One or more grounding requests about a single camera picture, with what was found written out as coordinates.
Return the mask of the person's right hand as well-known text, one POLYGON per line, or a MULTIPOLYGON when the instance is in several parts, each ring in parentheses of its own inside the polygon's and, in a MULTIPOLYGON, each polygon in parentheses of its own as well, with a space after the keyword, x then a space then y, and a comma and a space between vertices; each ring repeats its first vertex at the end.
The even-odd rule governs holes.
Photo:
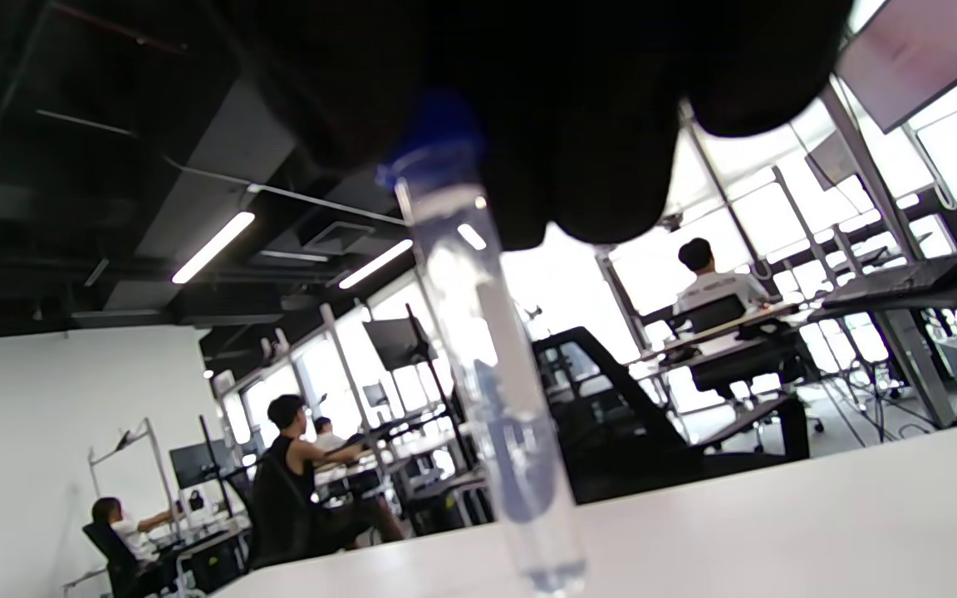
POLYGON ((436 92, 463 102, 503 247, 555 223, 625 243, 661 220, 679 108, 715 136, 787 124, 838 60, 851 1, 209 1, 302 155, 388 163, 436 92))

